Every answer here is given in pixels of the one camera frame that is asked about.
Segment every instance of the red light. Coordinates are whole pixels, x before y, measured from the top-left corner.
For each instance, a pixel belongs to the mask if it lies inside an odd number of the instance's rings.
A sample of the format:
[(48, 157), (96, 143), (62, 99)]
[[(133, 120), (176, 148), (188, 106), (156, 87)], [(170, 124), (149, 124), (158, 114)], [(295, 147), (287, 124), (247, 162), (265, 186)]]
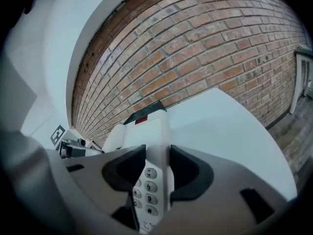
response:
[(148, 115), (145, 116), (145, 117), (142, 117), (142, 118), (140, 118), (140, 119), (137, 119), (137, 120), (135, 121), (135, 125), (136, 125), (136, 124), (139, 124), (139, 123), (142, 123), (142, 122), (144, 122), (144, 121), (147, 121), (147, 120), (148, 120)]

